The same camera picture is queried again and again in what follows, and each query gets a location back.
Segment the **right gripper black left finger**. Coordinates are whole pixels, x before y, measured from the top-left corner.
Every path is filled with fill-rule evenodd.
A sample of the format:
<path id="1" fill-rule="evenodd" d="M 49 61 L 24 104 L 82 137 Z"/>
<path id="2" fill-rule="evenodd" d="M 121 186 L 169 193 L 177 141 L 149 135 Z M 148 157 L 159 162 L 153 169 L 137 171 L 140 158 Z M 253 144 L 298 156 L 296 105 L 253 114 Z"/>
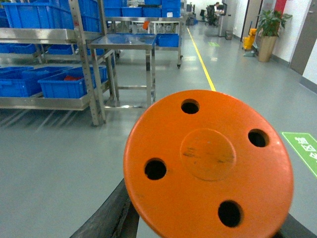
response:
<path id="1" fill-rule="evenodd" d="M 72 238 L 135 238 L 140 216 L 122 179 L 100 208 Z"/>

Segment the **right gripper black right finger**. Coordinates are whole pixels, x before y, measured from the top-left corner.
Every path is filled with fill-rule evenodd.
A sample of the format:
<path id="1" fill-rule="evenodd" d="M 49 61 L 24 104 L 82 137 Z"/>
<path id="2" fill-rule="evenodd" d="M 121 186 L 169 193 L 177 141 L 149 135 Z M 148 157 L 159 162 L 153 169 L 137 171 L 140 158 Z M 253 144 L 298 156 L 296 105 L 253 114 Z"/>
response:
<path id="1" fill-rule="evenodd" d="M 285 222 L 277 232 L 278 238 L 317 238 L 317 236 L 288 214 Z"/>

